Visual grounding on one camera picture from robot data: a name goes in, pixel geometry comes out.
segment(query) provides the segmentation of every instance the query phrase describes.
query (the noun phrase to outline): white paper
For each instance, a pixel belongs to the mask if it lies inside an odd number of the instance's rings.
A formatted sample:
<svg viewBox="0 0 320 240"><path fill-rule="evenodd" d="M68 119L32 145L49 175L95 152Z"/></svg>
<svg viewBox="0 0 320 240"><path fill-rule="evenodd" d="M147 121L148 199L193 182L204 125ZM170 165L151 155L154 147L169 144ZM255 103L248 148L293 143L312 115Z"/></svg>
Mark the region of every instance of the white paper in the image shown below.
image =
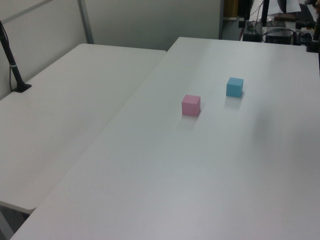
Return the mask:
<svg viewBox="0 0 320 240"><path fill-rule="evenodd" d="M269 1L270 2L269 2L269 9L268 9L268 18L273 18L273 17L269 17L269 15L282 13L277 0L269 0ZM262 2L263 0L254 1L251 8L250 15L259 8ZM249 20L256 21L258 12L259 12L258 20L261 19L262 9L263 9L263 5L261 6L260 11L256 11L254 14L250 16ZM301 12L299 0L286 0L286 12L287 13Z"/></svg>

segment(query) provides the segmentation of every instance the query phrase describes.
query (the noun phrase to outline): microphone stand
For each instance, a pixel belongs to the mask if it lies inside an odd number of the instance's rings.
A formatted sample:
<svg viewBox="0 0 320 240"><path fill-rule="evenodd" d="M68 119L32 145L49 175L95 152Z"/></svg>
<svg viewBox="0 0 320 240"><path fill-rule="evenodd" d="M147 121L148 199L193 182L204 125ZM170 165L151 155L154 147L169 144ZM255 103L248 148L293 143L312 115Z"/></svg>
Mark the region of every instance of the microphone stand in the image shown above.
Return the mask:
<svg viewBox="0 0 320 240"><path fill-rule="evenodd" d="M7 39L7 35L5 33L5 28L0 20L0 41L5 52L6 58L9 61L10 68L13 72L13 75L16 80L16 88L13 90L14 92L23 93L25 90L31 88L30 84L24 83L21 78L20 72L18 70L14 55L11 52L9 46L9 40Z"/></svg>

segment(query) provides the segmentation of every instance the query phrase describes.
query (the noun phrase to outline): white wall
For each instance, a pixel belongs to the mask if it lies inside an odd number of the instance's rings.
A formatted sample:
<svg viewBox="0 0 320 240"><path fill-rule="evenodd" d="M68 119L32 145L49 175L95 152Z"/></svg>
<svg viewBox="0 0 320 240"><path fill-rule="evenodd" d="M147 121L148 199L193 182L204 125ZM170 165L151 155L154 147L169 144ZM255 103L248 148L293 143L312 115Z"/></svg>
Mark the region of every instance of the white wall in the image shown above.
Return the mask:
<svg viewBox="0 0 320 240"><path fill-rule="evenodd" d="M82 2L95 44L167 51L178 37L218 39L221 30L221 0Z"/></svg>
<svg viewBox="0 0 320 240"><path fill-rule="evenodd" d="M77 0L52 0L5 23L4 28L24 82L86 43ZM9 93L9 63L1 46L0 99Z"/></svg>

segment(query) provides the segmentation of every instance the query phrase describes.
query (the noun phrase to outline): table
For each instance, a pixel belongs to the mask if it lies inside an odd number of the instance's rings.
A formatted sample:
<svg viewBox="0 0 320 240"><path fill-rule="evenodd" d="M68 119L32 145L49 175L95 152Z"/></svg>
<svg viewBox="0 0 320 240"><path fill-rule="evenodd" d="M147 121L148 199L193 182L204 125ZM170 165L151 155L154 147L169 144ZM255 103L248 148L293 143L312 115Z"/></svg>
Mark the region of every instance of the table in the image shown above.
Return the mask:
<svg viewBox="0 0 320 240"><path fill-rule="evenodd" d="M303 47L179 38L12 240L316 239L319 101Z"/></svg>
<svg viewBox="0 0 320 240"><path fill-rule="evenodd" d="M81 44L0 101L0 205L30 214L165 55Z"/></svg>

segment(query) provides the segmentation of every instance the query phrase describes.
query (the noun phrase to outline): wooden cabinet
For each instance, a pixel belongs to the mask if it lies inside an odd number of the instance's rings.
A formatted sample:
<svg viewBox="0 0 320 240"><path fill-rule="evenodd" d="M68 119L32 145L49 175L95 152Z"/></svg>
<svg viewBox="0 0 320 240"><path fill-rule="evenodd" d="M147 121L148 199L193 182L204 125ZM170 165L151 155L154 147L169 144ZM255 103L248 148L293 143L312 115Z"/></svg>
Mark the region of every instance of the wooden cabinet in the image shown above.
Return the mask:
<svg viewBox="0 0 320 240"><path fill-rule="evenodd" d="M238 16L238 0L224 0L223 16L225 18L236 18Z"/></svg>

